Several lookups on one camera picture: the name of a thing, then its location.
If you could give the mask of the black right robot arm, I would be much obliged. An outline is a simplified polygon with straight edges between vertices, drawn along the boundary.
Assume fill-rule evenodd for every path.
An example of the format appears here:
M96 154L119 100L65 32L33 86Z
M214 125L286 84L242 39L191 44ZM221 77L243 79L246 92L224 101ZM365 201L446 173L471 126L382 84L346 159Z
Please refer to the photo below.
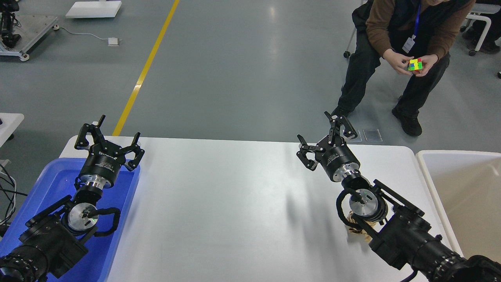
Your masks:
M365 231L369 246L388 265L400 270L406 264L412 274L422 273L430 282L499 282L500 264L482 255L466 259L442 243L442 236L429 233L424 212L379 180L370 183L360 173L360 162L346 140L357 133L345 116L324 113L328 134L309 145L301 135L297 157L314 171L321 165L330 181L343 190L336 199L340 220L349 228Z

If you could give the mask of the person's left hand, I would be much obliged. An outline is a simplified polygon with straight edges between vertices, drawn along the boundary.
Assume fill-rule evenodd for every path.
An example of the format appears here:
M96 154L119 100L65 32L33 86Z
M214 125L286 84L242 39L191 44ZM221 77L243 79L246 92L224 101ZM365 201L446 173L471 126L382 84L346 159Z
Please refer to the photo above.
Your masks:
M421 63L423 68L420 70L414 70L412 71L412 74L415 75L416 77L424 77L428 74L428 72L431 70L433 65L438 62L439 58L436 54L431 54L431 55L424 55L422 57L419 57L421 59Z

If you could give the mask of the person's right hand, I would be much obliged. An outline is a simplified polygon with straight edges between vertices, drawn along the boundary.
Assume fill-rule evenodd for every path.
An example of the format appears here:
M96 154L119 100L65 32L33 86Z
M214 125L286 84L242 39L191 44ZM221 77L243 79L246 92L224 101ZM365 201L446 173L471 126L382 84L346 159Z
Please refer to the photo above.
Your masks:
M414 59L414 57L404 56L400 53L396 53L392 49L387 49L382 57L397 73L407 76L413 75L412 72L408 71L408 62Z

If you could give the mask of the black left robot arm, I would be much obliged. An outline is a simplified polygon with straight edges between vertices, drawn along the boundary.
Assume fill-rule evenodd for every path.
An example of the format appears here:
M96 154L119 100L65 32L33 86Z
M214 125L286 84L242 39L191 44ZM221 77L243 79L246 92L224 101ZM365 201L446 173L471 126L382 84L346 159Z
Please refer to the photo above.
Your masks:
M112 235L119 227L120 209L98 209L104 189L114 186L120 168L134 171L145 151L140 133L123 147L105 139L101 125L82 125L75 149L89 152L75 178L74 195L66 195L27 220L20 245L1 257L2 282L45 282L48 274L61 277L87 253L85 243L93 236Z

